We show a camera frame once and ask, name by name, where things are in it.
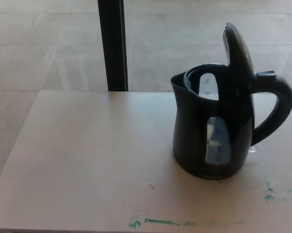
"table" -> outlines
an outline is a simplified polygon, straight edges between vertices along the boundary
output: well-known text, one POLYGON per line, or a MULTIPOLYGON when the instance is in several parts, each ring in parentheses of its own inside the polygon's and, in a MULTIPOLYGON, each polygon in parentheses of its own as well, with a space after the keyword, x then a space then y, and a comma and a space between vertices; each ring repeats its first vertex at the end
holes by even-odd
MULTIPOLYGON (((257 122, 275 97, 255 95, 257 122)), ((0 177, 1 231, 292 233, 292 112, 233 177, 172 155, 173 93, 40 91, 0 177)))

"kettle lid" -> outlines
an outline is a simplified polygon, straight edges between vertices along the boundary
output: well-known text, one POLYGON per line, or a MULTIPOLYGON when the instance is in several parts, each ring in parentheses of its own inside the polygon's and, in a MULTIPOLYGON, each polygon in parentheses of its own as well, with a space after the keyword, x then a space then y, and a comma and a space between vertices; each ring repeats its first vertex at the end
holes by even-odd
POLYGON ((252 59, 241 33, 232 23, 226 24, 223 43, 232 78, 250 85, 254 77, 252 59))

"green paint stain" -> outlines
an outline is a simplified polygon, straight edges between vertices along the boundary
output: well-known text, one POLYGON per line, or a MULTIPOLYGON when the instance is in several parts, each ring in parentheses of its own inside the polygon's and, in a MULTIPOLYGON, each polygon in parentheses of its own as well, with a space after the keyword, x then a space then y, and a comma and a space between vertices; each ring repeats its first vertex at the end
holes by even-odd
POLYGON ((129 223, 128 226, 136 229, 137 225, 140 227, 141 223, 139 221, 135 221, 134 223, 129 223))
POLYGON ((133 221, 136 218, 139 218, 140 215, 134 215, 133 217, 130 217, 130 221, 133 221))
POLYGON ((209 222, 209 225, 210 225, 210 226, 217 225, 217 222, 216 222, 216 221, 210 221, 210 222, 209 222))
POLYGON ((241 221, 237 221, 235 224, 244 224, 245 221, 244 220, 241 220, 241 221))
POLYGON ((187 227, 194 227, 197 226, 198 224, 196 224, 195 222, 185 222, 183 223, 183 226, 187 226, 187 227))
POLYGON ((168 221, 168 220, 157 220, 157 219, 149 219, 145 218, 144 222, 152 222, 152 223, 160 223, 160 224, 167 224, 167 225, 175 225, 175 226, 180 226, 180 223, 173 222, 173 221, 168 221))
POLYGON ((269 182, 267 182, 267 188, 268 188, 268 190, 271 191, 271 192, 274 191, 272 188, 270 188, 270 183, 269 183, 269 182))
POLYGON ((272 195, 266 195, 264 198, 266 199, 267 202, 272 202, 275 200, 272 195))

